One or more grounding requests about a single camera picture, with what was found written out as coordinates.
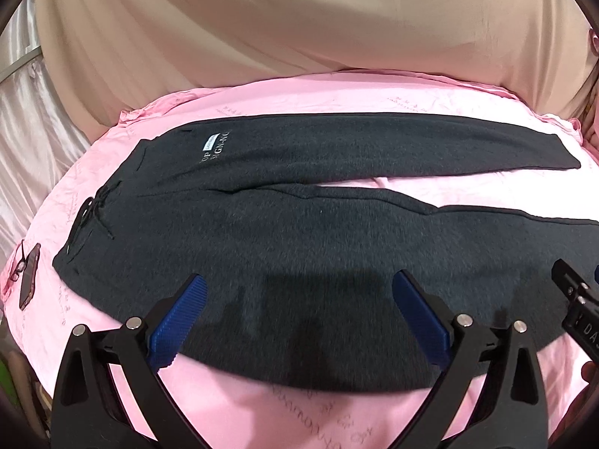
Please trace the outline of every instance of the beige fabric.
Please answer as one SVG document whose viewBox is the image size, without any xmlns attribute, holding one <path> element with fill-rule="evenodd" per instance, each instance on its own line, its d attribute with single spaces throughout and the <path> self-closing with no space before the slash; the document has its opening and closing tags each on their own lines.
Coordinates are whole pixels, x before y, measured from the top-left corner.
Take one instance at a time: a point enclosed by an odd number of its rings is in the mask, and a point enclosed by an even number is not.
<svg viewBox="0 0 599 449">
<path fill-rule="evenodd" d="M 25 413 L 29 426 L 41 439 L 48 438 L 46 429 L 42 425 L 41 418 L 35 409 L 34 382 L 31 378 L 32 369 L 27 358 L 18 351 L 10 351 L 7 355 L 8 370 L 13 378 L 14 387 L 19 395 L 19 402 Z"/>
<path fill-rule="evenodd" d="M 573 0 L 36 0 L 46 64 L 97 139 L 169 92 L 341 68 L 505 86 L 578 115 L 596 79 Z"/>
<path fill-rule="evenodd" d="M 0 63 L 13 64 L 38 45 L 34 0 L 23 0 L 0 34 Z M 0 265 L 25 237 L 52 188 L 88 148 L 61 106 L 42 56 L 0 82 Z"/>
</svg>

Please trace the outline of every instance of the white satin fabric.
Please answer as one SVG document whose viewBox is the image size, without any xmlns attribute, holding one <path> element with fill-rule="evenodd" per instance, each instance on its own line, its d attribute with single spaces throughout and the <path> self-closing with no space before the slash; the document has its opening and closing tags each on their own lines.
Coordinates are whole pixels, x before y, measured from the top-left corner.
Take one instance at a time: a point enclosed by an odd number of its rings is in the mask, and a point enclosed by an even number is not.
<svg viewBox="0 0 599 449">
<path fill-rule="evenodd" d="M 34 0 L 23 0 L 0 36 L 0 71 L 38 45 Z M 62 108 L 42 56 L 0 83 L 0 265 L 88 147 Z"/>
</svg>

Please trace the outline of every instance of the bed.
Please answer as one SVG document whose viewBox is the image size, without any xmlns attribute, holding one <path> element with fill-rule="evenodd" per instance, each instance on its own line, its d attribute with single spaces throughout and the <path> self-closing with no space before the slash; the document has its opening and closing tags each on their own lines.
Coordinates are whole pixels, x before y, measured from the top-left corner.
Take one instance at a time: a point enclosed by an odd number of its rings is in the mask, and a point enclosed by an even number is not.
<svg viewBox="0 0 599 449">
<path fill-rule="evenodd" d="M 599 192 L 589 187 L 599 179 L 599 166 L 583 148 L 580 122 L 536 115 L 502 88 L 380 70 L 176 92 L 143 109 L 122 113 L 119 124 L 91 146 L 44 201 L 24 242 L 26 251 L 37 242 L 42 245 L 36 292 L 24 311 L 18 306 L 19 281 L 9 279 L 19 259 L 18 247 L 0 275 L 1 299 L 13 336 L 48 392 L 53 393 L 62 349 L 74 325 L 85 323 L 92 330 L 118 325 L 71 292 L 52 268 L 52 259 L 67 239 L 82 201 L 94 195 L 140 139 L 151 139 L 190 121 L 223 116 L 372 111 L 471 116 L 553 133 L 580 161 L 581 168 L 449 178 L 378 177 L 337 186 L 391 189 L 436 206 L 489 205 L 544 217 L 599 220 L 594 207 Z M 567 199 L 580 190 L 585 190 L 585 201 Z M 543 349 L 539 358 L 550 407 L 548 429 L 552 431 L 584 386 L 579 373 L 588 358 L 565 335 Z M 295 390 L 242 379 L 182 355 L 161 370 L 160 376 L 194 427 L 216 449 L 386 447 L 426 396 L 426 390 L 387 394 Z M 115 379 L 134 426 L 149 435 L 118 370 Z M 466 423 L 481 382 L 481 378 L 473 380 L 451 433 L 459 432 Z"/>
</svg>

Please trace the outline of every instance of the green object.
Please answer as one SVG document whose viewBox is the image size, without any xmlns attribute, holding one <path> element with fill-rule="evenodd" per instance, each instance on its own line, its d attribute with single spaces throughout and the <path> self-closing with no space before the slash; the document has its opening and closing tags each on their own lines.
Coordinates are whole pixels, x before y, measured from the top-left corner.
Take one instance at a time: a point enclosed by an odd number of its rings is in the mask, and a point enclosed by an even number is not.
<svg viewBox="0 0 599 449">
<path fill-rule="evenodd" d="M 8 397 L 10 403 L 13 404 L 16 408 L 21 408 L 21 403 L 19 402 L 19 395 L 17 395 L 17 390 L 14 388 L 13 377 L 10 376 L 10 371 L 8 370 L 6 364 L 0 359 L 0 388 Z"/>
</svg>

